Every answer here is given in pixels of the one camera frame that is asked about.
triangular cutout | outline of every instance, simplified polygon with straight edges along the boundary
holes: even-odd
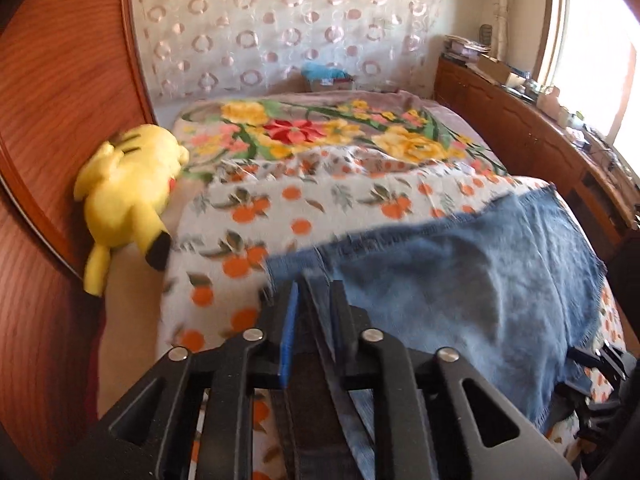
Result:
[[[495,447],[519,436],[520,430],[516,423],[475,381],[465,379],[462,381],[462,387],[465,390],[466,400],[469,401],[480,438],[485,447]]]
[[[138,398],[111,425],[111,434],[136,446],[142,446],[151,429],[162,391],[164,379],[156,378],[140,393]]]

denim garment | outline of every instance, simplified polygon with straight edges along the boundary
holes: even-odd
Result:
[[[349,302],[409,348],[460,350],[537,428],[556,383],[590,387],[566,351],[596,331],[606,270],[552,187],[496,199],[480,214],[349,235],[267,266],[273,286],[301,275],[310,285],[325,378],[366,479],[374,477],[372,397],[337,383],[329,280],[342,280]],[[296,345],[309,338],[297,334]]]

silver bolt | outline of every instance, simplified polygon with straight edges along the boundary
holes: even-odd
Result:
[[[362,334],[360,334],[364,341],[369,341],[370,343],[377,343],[378,341],[382,341],[385,338],[385,335],[382,331],[377,328],[367,328]]]
[[[454,363],[460,359],[460,354],[455,348],[445,346],[438,350],[438,357],[447,363]]]
[[[184,346],[177,346],[169,350],[171,361],[184,361],[189,355],[189,351]]]
[[[244,332],[242,332],[242,337],[244,337],[247,341],[260,341],[264,337],[262,330],[259,328],[248,328]]]

red flower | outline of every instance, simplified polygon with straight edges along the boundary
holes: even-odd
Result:
[[[264,129],[271,139],[279,140],[283,144],[300,144],[301,142],[313,142],[325,134],[318,131],[311,121],[283,121],[274,119],[264,125]]]

pikachu plush toy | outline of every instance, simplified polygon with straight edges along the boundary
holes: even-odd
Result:
[[[101,296],[111,248],[135,242],[146,261],[164,270],[171,237],[159,214],[170,186],[189,160],[164,128],[145,124],[103,143],[82,167],[74,199],[84,200],[84,219],[95,245],[84,268],[84,290]]]

